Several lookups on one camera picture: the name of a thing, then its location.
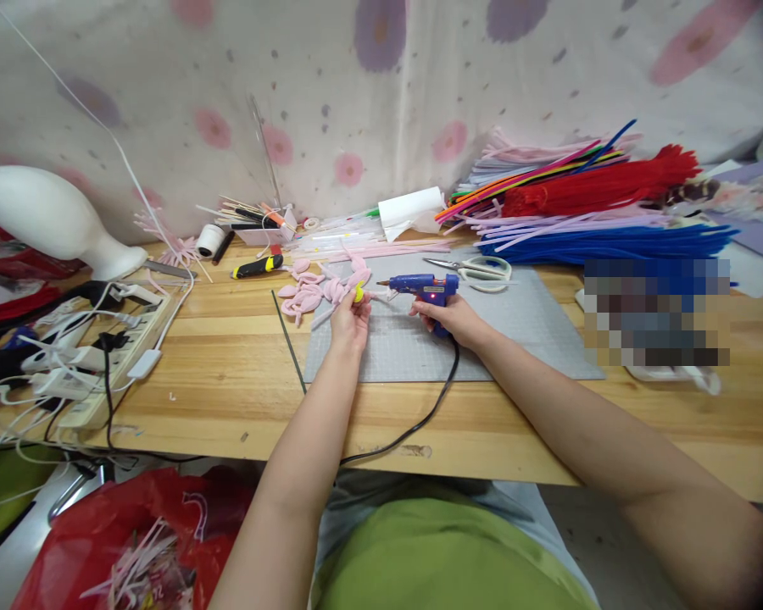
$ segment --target green shirt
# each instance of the green shirt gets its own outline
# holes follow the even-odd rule
[[[376,510],[322,566],[317,610],[598,608],[542,546],[471,502],[414,498]]]

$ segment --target red plastic bag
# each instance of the red plastic bag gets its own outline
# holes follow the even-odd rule
[[[174,469],[151,470],[116,485],[108,483],[59,515],[12,610],[95,610],[83,591],[104,582],[134,531],[164,519],[179,537],[181,565],[196,570],[192,607],[209,604],[254,489],[231,469],[203,477]]]

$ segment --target white mannequin head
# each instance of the white mannequin head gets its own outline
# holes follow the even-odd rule
[[[44,169],[0,167],[0,226],[48,256],[81,259],[94,280],[117,280],[147,259],[110,236],[79,189]]]

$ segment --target hot glue gun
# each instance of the hot glue gun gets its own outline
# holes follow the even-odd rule
[[[422,301],[439,307],[446,307],[447,298],[458,291],[458,276],[455,274],[447,274],[445,280],[437,280],[432,274],[396,275],[390,280],[377,283],[380,286],[390,286],[396,292],[414,294]],[[449,331],[437,320],[432,332],[437,337],[449,336]]]

